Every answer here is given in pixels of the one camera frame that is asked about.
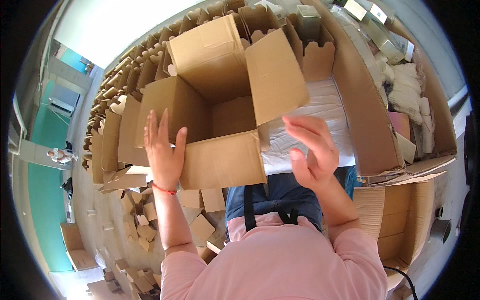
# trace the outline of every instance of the white wall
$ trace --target white wall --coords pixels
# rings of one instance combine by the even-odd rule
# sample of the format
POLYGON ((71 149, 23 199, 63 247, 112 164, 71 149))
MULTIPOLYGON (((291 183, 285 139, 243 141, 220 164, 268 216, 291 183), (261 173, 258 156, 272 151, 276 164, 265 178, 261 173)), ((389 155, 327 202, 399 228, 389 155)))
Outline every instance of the white wall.
POLYGON ((72 0, 54 39, 102 69, 136 39, 203 0, 72 0))

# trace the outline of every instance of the teal wall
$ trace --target teal wall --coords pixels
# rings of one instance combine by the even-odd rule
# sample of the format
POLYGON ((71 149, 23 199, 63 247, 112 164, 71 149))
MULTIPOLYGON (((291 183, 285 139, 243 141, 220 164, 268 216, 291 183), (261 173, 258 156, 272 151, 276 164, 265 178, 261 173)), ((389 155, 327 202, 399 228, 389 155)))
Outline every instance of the teal wall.
MULTIPOLYGON (((54 85, 55 83, 50 81, 45 88, 31 141, 46 147, 62 149, 65 148, 68 125, 45 105, 54 85)), ((70 122, 68 118, 60 117, 67 123, 70 122)), ((40 248, 52 272, 72 269, 60 231, 60 223, 67 222, 63 190, 60 188, 61 176, 61 170, 33 163, 28 165, 28 190, 34 227, 40 248)))
POLYGON ((80 54, 68 48, 67 51, 62 55, 60 60, 71 66, 72 68, 75 68, 78 71, 82 72, 83 74, 87 74, 87 71, 85 71, 85 64, 80 62, 81 58, 82 56, 80 54))

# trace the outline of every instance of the hand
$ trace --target hand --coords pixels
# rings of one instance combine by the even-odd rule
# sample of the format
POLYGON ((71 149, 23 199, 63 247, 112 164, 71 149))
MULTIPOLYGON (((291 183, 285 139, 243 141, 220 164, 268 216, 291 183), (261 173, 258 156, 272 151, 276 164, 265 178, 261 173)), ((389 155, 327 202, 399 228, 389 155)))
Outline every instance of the hand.
POLYGON ((168 141, 168 109, 163 112, 160 125, 154 110, 150 111, 145 127, 145 149, 153 173, 154 183, 166 191, 176 191, 183 170, 187 127, 177 133, 175 148, 168 141))
POLYGON ((287 133, 308 148, 305 158, 297 148, 290 150, 292 169, 298 183, 316 192, 330 182, 338 167, 338 149, 323 119, 315 117, 283 117, 287 133))

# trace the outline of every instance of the black cable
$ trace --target black cable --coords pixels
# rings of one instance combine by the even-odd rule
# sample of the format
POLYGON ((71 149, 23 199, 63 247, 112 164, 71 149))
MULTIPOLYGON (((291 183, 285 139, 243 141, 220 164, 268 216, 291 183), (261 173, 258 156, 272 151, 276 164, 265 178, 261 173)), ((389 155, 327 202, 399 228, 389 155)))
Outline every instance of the black cable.
POLYGON ((414 299, 414 300, 419 300, 419 298, 417 297, 417 293, 415 292, 415 287, 413 286, 413 282, 412 282, 412 280, 410 279, 410 277, 409 277, 407 274, 405 274, 405 273, 403 273, 402 271, 397 270, 397 269, 395 269, 395 268, 391 268, 391 267, 386 267, 386 266, 384 266, 384 269, 392 270, 392 271, 395 271, 395 272, 400 273, 401 275, 403 275, 403 277, 405 277, 405 278, 407 279, 408 284, 410 284, 410 289, 412 290, 413 299, 414 299))

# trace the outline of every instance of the blue jeans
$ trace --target blue jeans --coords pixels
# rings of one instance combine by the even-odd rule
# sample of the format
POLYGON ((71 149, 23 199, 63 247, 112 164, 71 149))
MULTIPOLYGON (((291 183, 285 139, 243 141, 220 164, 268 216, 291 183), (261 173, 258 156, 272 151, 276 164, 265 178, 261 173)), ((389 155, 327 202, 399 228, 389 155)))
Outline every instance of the blue jeans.
MULTIPOLYGON (((253 186, 252 201, 255 215, 275 212, 278 207, 290 214, 292 208, 306 217, 322 232, 322 209, 315 193, 299 185, 293 173, 275 174, 267 178, 268 196, 262 184, 253 186)), ((229 188, 225 212, 225 225, 231 219, 244 216, 244 186, 229 188)))

